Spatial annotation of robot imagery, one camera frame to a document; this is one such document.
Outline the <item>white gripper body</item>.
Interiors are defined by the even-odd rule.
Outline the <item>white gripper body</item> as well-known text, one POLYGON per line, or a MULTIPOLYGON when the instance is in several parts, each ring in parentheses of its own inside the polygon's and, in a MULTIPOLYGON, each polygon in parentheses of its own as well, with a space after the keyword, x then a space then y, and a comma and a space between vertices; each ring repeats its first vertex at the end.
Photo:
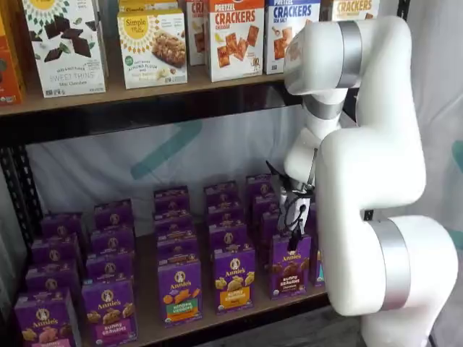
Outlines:
POLYGON ((285 191, 280 194, 280 213, 286 213, 286 226, 288 235, 300 226, 302 235, 305 235, 305 224, 310 210, 310 191, 285 191))

